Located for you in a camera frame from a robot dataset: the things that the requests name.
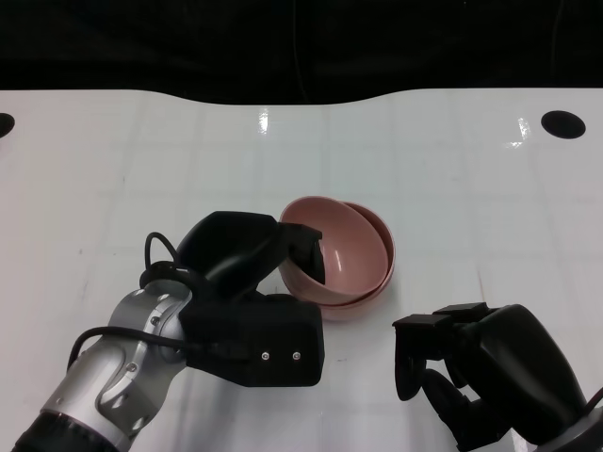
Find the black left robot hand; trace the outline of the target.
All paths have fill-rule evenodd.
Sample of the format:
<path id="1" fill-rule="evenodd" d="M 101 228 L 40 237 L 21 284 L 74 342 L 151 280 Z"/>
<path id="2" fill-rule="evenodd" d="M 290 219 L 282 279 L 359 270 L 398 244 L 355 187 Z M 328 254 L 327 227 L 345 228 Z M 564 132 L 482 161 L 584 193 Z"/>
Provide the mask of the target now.
<path id="1" fill-rule="evenodd" d="M 325 283 L 321 239 L 316 229 L 270 215 L 216 211 L 189 231 L 177 252 L 180 264 L 205 277 L 221 297 L 237 299 L 287 260 Z"/>

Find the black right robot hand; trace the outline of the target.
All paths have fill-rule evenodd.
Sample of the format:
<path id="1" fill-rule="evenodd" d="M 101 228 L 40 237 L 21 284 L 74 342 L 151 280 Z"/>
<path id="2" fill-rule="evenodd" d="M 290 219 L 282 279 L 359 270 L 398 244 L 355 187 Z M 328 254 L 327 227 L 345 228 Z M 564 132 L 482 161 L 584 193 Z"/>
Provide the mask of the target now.
<path id="1" fill-rule="evenodd" d="M 587 413 L 569 362 L 522 305 L 449 305 L 393 328 L 399 399 L 424 393 L 460 451 L 496 443 L 511 429 L 543 445 Z"/>

